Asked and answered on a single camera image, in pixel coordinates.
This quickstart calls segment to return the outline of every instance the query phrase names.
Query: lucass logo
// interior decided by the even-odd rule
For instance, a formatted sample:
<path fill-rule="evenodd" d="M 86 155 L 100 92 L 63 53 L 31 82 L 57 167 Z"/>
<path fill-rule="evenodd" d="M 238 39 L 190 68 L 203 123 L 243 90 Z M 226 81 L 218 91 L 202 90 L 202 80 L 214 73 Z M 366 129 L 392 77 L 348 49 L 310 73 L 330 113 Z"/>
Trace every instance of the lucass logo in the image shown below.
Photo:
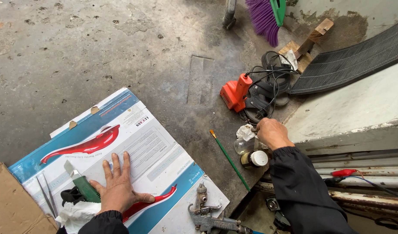
<path fill-rule="evenodd" d="M 140 126 L 140 125 L 142 125 L 145 121 L 147 121 L 149 118 L 148 118 L 148 116 L 145 116 L 145 118 L 144 119 L 142 119 L 142 120 L 140 120 L 137 124 L 135 124 L 135 126 Z"/>

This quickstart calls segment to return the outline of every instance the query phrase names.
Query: black rubber mat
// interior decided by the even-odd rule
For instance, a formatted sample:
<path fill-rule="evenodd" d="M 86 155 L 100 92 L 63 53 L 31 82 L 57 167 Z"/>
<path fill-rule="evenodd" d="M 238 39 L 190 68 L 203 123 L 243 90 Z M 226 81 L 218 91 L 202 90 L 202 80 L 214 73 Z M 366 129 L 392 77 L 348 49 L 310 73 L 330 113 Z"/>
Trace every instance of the black rubber mat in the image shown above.
<path fill-rule="evenodd" d="M 301 74 L 290 93 L 298 95 L 335 89 L 396 63 L 398 24 L 356 45 L 319 54 Z"/>

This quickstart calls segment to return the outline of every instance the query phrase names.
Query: left hand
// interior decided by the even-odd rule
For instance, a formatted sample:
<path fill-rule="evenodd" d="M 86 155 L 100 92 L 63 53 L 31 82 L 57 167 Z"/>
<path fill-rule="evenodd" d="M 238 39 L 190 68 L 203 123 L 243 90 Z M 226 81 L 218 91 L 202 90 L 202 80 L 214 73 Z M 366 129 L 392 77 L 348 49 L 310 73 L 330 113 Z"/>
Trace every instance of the left hand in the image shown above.
<path fill-rule="evenodd" d="M 106 187 L 100 183 L 91 180 L 89 183 L 101 195 L 101 210 L 98 214 L 108 211 L 117 210 L 123 213 L 128 210 L 136 202 L 154 202 L 155 197 L 148 193 L 137 193 L 134 191 L 129 178 L 130 165 L 129 154 L 127 151 L 123 153 L 122 173 L 119 166 L 118 155 L 112 153 L 113 174 L 109 168 L 108 161 L 102 162 L 105 172 Z"/>

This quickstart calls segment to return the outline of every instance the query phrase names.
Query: broom bristles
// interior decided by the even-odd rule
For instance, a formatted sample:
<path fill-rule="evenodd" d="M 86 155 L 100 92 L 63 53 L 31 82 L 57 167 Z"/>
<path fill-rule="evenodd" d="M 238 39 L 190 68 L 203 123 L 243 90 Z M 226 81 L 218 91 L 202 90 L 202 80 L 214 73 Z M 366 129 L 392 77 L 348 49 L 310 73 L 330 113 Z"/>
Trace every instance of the broom bristles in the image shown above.
<path fill-rule="evenodd" d="M 272 47 L 278 46 L 278 30 L 273 8 L 269 0 L 245 0 L 251 22 L 257 35 L 265 35 Z"/>

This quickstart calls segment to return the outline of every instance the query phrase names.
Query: brown cardboard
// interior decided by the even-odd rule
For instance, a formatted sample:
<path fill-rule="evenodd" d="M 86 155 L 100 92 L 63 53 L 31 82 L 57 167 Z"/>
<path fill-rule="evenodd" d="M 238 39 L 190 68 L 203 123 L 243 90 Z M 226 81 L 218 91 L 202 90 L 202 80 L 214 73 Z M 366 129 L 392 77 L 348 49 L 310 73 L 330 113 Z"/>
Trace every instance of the brown cardboard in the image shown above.
<path fill-rule="evenodd" d="M 0 234 L 54 234 L 57 226 L 0 162 Z"/>

